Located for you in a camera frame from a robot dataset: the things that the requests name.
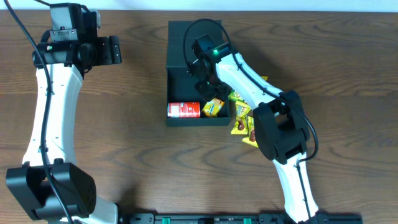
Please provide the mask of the dark green box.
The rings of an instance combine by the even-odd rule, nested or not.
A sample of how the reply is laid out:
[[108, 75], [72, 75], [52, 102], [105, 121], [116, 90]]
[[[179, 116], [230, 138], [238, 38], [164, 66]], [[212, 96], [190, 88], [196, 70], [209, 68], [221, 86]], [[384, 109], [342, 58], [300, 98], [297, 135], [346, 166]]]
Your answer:
[[[167, 74], [167, 103], [197, 102], [203, 107], [206, 99], [195, 85], [200, 81], [196, 76], [187, 72], [186, 62], [192, 63], [197, 59], [192, 50], [194, 40], [208, 34], [215, 45], [224, 43], [223, 32], [212, 22], [203, 21], [191, 26], [192, 21], [169, 21], [168, 44], [166, 59]], [[166, 117], [167, 126], [227, 126], [231, 120], [229, 112], [228, 93], [216, 96], [224, 101], [224, 106], [215, 118], [201, 115], [199, 118], [171, 118]]]

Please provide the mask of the green yellow snack packet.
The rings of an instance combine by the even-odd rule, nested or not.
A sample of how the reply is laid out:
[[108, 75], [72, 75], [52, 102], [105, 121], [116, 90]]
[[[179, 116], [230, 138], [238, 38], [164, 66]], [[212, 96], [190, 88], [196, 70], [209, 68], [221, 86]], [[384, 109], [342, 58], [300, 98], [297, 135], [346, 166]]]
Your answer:
[[231, 90], [230, 94], [228, 95], [229, 100], [231, 101], [242, 101], [244, 102], [242, 96], [236, 92], [235, 90]]

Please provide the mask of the small yellow snack packet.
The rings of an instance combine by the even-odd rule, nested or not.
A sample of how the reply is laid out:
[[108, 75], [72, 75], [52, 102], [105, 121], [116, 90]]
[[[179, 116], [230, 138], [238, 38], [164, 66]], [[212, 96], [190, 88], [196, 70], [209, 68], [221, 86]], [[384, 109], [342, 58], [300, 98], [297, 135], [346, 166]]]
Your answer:
[[219, 98], [213, 98], [204, 105], [201, 112], [206, 117], [214, 118], [217, 117], [218, 113], [221, 111], [223, 107], [224, 107], [224, 101], [222, 101]]

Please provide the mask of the red chips can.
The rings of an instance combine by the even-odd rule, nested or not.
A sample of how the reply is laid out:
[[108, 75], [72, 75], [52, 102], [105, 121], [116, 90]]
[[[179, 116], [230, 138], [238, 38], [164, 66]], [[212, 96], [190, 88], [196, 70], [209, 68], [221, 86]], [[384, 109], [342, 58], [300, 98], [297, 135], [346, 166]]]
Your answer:
[[169, 118], [199, 118], [201, 109], [199, 102], [175, 102], [167, 107]]

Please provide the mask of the yellow chocolate snack packet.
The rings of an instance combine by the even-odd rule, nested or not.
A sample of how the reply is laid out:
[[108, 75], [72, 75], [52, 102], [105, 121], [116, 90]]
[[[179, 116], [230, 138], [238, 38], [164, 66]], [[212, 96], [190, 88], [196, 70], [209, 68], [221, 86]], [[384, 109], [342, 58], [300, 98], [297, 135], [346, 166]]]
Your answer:
[[231, 134], [246, 135], [248, 133], [247, 116], [251, 111], [248, 104], [242, 101], [236, 101], [236, 121]]

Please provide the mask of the yellow brown snack packet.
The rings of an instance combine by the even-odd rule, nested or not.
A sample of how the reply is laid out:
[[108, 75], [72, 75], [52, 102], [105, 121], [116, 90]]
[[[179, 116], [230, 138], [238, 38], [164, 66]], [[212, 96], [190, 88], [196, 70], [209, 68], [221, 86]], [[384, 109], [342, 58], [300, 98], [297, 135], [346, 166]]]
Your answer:
[[248, 116], [248, 135], [242, 139], [242, 142], [254, 147], [259, 147], [256, 141], [254, 118], [252, 116]]

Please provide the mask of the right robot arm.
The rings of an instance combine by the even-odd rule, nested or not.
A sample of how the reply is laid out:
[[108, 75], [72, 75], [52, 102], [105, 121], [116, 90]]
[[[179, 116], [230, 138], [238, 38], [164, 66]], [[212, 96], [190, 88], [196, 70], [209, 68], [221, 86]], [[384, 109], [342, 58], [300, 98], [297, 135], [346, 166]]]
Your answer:
[[307, 141], [315, 130], [294, 91], [284, 92], [258, 75], [230, 43], [215, 45], [210, 36], [192, 44], [196, 60], [190, 71], [201, 80], [197, 90], [206, 99], [228, 85], [253, 112], [258, 148], [277, 169], [285, 198], [285, 212], [295, 223], [310, 222], [318, 212], [306, 171]]

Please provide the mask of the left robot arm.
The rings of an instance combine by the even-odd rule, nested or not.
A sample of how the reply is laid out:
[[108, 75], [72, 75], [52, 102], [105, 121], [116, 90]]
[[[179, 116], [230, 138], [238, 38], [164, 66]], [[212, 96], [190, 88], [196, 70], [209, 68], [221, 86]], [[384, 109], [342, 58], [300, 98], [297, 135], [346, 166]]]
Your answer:
[[28, 148], [6, 185], [32, 220], [117, 223], [118, 207], [100, 198], [76, 164], [75, 113], [83, 79], [93, 67], [122, 62], [119, 39], [99, 37], [100, 14], [76, 3], [51, 4], [52, 28], [33, 43], [37, 104]]

